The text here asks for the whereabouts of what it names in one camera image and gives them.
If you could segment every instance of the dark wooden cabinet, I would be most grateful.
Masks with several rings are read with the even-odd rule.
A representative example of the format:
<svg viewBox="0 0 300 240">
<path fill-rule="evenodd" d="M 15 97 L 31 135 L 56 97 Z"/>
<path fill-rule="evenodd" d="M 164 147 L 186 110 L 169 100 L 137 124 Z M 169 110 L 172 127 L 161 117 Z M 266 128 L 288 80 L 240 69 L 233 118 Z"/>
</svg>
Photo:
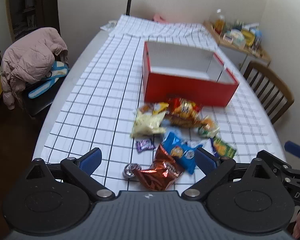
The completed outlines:
<svg viewBox="0 0 300 240">
<path fill-rule="evenodd" d="M 13 41 L 41 27 L 60 33 L 58 0 L 9 0 L 9 13 Z"/>
</svg>

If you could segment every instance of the black circular cover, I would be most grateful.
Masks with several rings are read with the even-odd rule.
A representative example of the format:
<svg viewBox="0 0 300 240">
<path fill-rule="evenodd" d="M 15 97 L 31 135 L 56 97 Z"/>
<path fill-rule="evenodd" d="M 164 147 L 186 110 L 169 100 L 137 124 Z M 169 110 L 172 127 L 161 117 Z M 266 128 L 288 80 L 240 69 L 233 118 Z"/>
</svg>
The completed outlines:
<svg viewBox="0 0 300 240">
<path fill-rule="evenodd" d="M 10 227 L 40 235 L 70 228 L 84 217 L 89 207 L 87 194 L 74 185 L 29 179 L 16 185 L 2 209 Z"/>
<path fill-rule="evenodd" d="M 289 223 L 294 202 L 286 189 L 271 179 L 231 182 L 213 190 L 207 208 L 221 224 L 244 233 L 277 231 Z"/>
</svg>

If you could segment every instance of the open cardboard box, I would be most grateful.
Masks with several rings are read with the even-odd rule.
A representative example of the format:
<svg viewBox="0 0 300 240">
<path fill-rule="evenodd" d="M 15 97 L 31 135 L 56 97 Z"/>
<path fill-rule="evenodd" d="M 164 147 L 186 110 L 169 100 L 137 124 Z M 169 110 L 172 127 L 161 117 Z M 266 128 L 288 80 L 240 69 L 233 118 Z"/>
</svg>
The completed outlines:
<svg viewBox="0 0 300 240">
<path fill-rule="evenodd" d="M 239 83 L 213 51 L 146 41 L 142 62 L 144 99 L 181 97 L 204 106 L 226 106 Z"/>
</svg>

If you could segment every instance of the white tablecloth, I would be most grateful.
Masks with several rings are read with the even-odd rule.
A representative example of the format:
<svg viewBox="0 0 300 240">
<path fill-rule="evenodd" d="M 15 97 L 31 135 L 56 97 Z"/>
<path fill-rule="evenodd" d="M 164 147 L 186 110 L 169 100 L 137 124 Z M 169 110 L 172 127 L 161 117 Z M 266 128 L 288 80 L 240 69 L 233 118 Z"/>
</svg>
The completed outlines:
<svg viewBox="0 0 300 240">
<path fill-rule="evenodd" d="M 201 24 L 160 24 L 121 16 L 117 27 L 96 53 L 74 86 L 48 136 L 41 153 L 47 163 L 69 156 L 79 158 L 99 147 L 102 163 L 92 177 L 114 191 L 144 190 L 122 171 L 127 163 L 146 169 L 156 150 L 138 154 L 130 138 L 135 110 L 143 105 L 142 55 L 144 41 L 182 44 L 216 51 L 233 71 L 240 85 L 226 108 L 204 107 L 220 126 L 219 136 L 237 149 L 235 160 L 249 163 L 260 150 L 278 158 L 282 149 L 262 106 L 244 78 Z M 199 140 L 196 130 L 184 129 L 184 139 Z M 154 137 L 157 147 L 160 137 Z M 197 167 L 194 175 L 184 173 L 171 190 L 184 191 L 204 177 Z"/>
</svg>

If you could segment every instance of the wooden chair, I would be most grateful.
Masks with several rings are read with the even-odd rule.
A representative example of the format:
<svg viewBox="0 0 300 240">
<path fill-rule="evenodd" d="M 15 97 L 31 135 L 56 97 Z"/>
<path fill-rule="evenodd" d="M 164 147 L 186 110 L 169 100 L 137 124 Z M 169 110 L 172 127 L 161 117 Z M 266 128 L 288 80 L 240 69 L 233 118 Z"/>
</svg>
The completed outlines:
<svg viewBox="0 0 300 240">
<path fill-rule="evenodd" d="M 256 74 L 254 76 L 252 74 L 253 78 L 250 81 L 249 76 L 251 75 L 252 70 L 254 70 L 254 72 L 256 71 Z M 256 85 L 254 86 L 254 83 L 256 82 L 258 76 L 260 76 L 260 78 L 258 79 Z M 266 102 L 266 100 L 270 95 L 273 95 L 270 98 L 270 100 L 266 102 L 266 105 L 263 105 L 269 117 L 274 112 L 274 110 L 279 106 L 282 100 L 285 98 L 286 103 L 281 107 L 281 109 L 278 108 L 277 113 L 271 118 L 272 124 L 274 124 L 293 104 L 294 97 L 290 89 L 270 68 L 263 66 L 258 62 L 251 61 L 247 66 L 247 69 L 245 70 L 243 77 L 248 82 L 250 81 L 249 85 L 256 93 L 262 105 Z M 282 96 L 278 99 L 276 103 L 273 104 L 271 109 L 267 111 L 267 109 L 274 102 L 274 100 L 277 98 L 279 93 L 282 94 Z"/>
</svg>

